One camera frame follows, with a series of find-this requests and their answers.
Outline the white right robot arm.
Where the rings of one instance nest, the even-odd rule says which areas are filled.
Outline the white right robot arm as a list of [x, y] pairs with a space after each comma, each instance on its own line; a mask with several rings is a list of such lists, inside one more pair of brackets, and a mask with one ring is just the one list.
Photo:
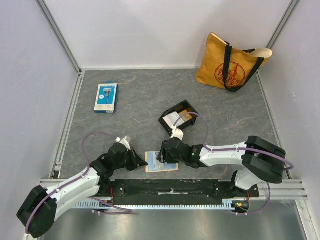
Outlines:
[[281, 184], [285, 171], [286, 152], [282, 148], [257, 136], [247, 141], [226, 146], [189, 146], [179, 138], [162, 142], [157, 160], [161, 163], [183, 163], [193, 169], [218, 165], [242, 166], [233, 173], [229, 191], [235, 197], [242, 196], [261, 182]]

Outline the black plastic card box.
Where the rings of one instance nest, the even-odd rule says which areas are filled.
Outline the black plastic card box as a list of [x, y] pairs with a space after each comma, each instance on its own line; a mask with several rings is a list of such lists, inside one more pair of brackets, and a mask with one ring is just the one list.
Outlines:
[[198, 116], [191, 114], [191, 112], [198, 114], [195, 108], [187, 100], [183, 100], [177, 105], [166, 110], [158, 121], [168, 135], [171, 136], [172, 126], [175, 122], [177, 122], [175, 126], [180, 130], [184, 130], [196, 123]]

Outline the beige leather card holder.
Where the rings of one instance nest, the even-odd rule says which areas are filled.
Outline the beige leather card holder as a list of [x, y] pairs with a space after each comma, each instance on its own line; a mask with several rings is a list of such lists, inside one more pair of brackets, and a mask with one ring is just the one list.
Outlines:
[[146, 173], [172, 172], [179, 170], [179, 165], [177, 163], [162, 163], [157, 160], [159, 154], [159, 151], [145, 152], [145, 161], [148, 163], [148, 165], [145, 167]]

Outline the silver white VIP card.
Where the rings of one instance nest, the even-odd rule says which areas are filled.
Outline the silver white VIP card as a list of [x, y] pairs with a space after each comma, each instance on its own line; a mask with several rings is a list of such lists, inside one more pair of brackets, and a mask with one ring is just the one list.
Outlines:
[[157, 172], [165, 169], [165, 164], [157, 160], [159, 151], [148, 152], [146, 159], [148, 162], [148, 171]]

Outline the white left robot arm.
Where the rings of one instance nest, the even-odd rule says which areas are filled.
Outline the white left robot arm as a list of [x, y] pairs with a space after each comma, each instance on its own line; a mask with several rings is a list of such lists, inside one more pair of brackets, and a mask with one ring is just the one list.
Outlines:
[[115, 143], [77, 175], [52, 187], [34, 187], [16, 216], [24, 225], [26, 234], [39, 238], [79, 202], [89, 197], [106, 196], [110, 192], [110, 178], [116, 170], [134, 171], [147, 164], [134, 148]]

